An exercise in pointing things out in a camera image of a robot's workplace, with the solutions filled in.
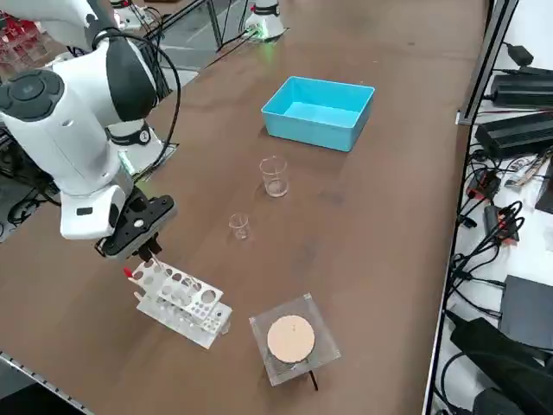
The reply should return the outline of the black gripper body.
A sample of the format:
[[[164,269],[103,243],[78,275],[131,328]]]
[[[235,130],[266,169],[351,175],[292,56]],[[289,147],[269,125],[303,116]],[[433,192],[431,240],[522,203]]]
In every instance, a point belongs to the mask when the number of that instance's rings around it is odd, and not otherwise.
[[[137,256],[137,249],[148,245],[177,213],[170,195],[148,198],[140,188],[134,188],[123,205],[113,234],[98,240],[97,253],[107,259],[125,260]]]

